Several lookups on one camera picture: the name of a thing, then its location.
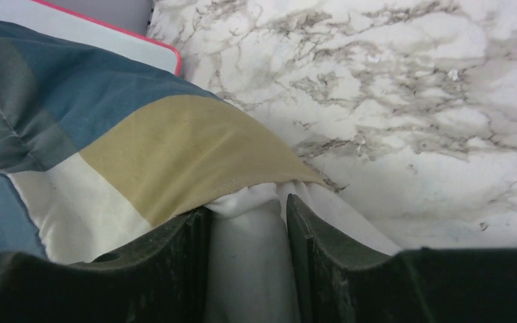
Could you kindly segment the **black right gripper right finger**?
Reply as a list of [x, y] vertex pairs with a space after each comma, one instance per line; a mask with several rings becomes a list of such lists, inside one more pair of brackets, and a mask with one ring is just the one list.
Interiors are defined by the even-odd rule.
[[517, 322], [517, 248], [405, 250], [388, 256], [287, 198], [304, 322]]

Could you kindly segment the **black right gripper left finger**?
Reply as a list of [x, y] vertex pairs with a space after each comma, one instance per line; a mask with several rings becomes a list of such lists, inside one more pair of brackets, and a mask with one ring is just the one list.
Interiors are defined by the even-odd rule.
[[89, 263], [0, 252], [0, 322], [201, 322], [210, 220], [195, 209]]

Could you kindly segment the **white pillow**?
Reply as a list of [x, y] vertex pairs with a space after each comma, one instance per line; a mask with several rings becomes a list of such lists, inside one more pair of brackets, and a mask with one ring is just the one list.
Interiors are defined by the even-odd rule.
[[286, 204], [301, 198], [322, 220], [383, 254], [400, 247], [332, 190], [304, 182], [264, 183], [210, 202], [213, 213], [205, 322], [301, 320]]

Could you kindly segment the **blue beige checked pillowcase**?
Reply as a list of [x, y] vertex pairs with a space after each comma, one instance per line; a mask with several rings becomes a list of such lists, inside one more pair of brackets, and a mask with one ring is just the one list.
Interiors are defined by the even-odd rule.
[[212, 93], [0, 21], [0, 252], [89, 262], [225, 195], [286, 182], [322, 179]]

